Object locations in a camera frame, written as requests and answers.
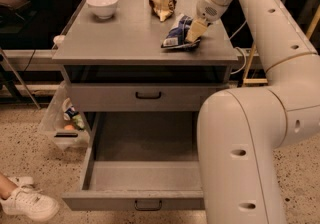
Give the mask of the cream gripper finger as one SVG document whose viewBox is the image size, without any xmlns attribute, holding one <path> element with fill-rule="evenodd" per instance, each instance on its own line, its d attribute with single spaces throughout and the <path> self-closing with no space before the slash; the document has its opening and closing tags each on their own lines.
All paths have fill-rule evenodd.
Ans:
<svg viewBox="0 0 320 224">
<path fill-rule="evenodd" d="M 199 37 L 201 37 L 207 30 L 208 23 L 205 19 L 195 18 L 187 32 L 185 40 L 190 43 L 194 43 Z"/>
</svg>

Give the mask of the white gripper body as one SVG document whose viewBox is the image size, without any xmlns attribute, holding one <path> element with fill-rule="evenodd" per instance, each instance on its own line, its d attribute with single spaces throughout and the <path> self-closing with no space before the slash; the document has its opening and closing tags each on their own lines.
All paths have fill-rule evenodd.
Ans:
<svg viewBox="0 0 320 224">
<path fill-rule="evenodd" d="M 207 23 L 218 20 L 224 12 L 224 7 L 211 0 L 198 0 L 196 4 L 196 15 Z"/>
</svg>

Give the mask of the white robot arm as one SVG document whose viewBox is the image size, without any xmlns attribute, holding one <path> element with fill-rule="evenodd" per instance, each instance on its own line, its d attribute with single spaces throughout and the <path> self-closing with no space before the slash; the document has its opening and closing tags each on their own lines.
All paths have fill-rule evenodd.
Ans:
<svg viewBox="0 0 320 224">
<path fill-rule="evenodd" d="M 232 0 L 198 0 L 209 24 Z M 197 121 L 208 224 L 286 224 L 274 149 L 320 130 L 320 56 L 281 0 L 239 0 L 268 83 L 219 91 Z"/>
</svg>

